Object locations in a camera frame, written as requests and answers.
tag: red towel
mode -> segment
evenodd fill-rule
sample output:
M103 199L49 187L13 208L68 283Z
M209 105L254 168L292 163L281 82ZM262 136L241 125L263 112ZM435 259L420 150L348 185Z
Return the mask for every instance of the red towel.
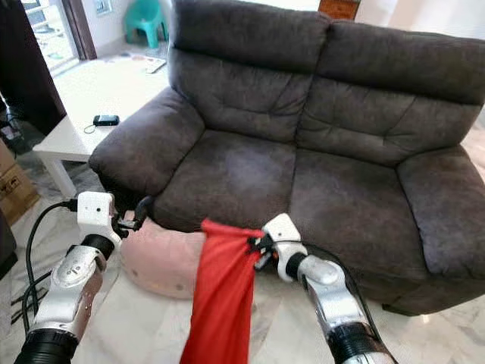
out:
M258 252L248 254L249 237L257 230L217 224L205 219L207 240L197 271L189 338L180 364L247 364L254 264Z

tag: black device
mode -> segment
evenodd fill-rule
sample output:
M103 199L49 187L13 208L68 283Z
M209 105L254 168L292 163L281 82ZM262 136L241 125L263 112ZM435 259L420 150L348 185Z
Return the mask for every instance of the black device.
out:
M120 123L120 117L118 115L96 115L92 121L92 124L97 127L112 127Z

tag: sofa backrest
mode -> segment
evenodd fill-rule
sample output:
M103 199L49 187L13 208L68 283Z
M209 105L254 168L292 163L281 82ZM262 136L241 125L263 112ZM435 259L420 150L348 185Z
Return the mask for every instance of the sofa backrest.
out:
M292 142L330 25L317 12L177 0L169 74L206 126Z
M485 99L485 42L334 21L297 143L382 165L462 141Z

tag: marble floor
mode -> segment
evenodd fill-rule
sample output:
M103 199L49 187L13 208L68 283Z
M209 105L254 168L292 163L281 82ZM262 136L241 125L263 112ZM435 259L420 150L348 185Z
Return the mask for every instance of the marble floor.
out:
M485 180L485 129L478 124L463 145ZM20 261L9 274L11 296L25 289L24 246L35 218L61 199L49 176L32 156L21 156L43 198L13 227ZM85 166L72 164L69 174L79 190L101 190L97 177ZM36 276L58 261L72 243L78 243L75 215L49 213L33 248ZM95 304L86 334L73 364L175 364L189 331L191 302L174 300L137 287L110 260L107 279ZM485 358L485 297L433 315L405 317L383 311L369 302L386 345L401 364L482 364ZM21 321L0 330L0 363L12 363L23 343ZM250 363L332 363L314 310L297 284L285 284L275 275L257 276L252 310Z

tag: white table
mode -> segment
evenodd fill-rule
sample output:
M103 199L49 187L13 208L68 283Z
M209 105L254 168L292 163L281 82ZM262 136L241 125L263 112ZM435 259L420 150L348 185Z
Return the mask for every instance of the white table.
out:
M99 114L118 115L123 122L168 86L167 67L156 74L144 74L136 62L96 60L56 77L55 85L67 117L33 150L61 193L71 198L76 187L62 161L87 162L95 147L115 128L97 127L87 134L86 126Z

